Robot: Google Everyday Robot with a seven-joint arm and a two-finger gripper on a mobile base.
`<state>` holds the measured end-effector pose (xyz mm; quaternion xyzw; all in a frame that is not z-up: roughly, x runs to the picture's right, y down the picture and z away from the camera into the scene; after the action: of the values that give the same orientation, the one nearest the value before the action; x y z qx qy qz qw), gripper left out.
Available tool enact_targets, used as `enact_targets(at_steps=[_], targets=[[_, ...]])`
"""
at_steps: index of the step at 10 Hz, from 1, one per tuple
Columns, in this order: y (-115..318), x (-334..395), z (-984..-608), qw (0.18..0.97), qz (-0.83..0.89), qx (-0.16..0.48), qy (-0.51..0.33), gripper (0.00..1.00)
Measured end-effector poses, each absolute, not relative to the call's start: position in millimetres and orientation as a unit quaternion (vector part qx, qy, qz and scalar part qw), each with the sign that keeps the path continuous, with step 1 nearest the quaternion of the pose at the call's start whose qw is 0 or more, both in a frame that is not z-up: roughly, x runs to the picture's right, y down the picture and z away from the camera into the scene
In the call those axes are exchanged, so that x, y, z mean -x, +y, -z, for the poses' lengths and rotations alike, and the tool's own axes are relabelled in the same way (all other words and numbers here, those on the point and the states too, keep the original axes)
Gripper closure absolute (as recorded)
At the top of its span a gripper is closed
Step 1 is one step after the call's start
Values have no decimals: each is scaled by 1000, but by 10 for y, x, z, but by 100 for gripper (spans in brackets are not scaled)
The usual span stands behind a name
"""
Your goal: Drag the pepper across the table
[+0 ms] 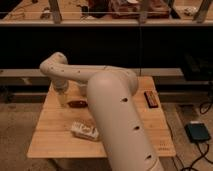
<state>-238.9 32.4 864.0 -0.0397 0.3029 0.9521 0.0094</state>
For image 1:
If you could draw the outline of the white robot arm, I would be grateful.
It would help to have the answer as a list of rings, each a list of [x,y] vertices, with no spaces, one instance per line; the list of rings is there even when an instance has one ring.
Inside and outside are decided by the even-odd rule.
[[[70,65],[60,52],[40,64],[58,92],[71,80],[86,86],[89,111],[112,171],[164,171],[132,97],[138,90],[134,71],[114,66]]]

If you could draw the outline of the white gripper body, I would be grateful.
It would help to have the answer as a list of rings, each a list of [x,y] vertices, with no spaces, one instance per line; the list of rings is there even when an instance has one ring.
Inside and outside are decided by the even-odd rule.
[[[53,86],[55,92],[57,93],[57,99],[62,107],[67,106],[67,90],[69,88],[69,84],[66,83],[64,85],[54,85]]]

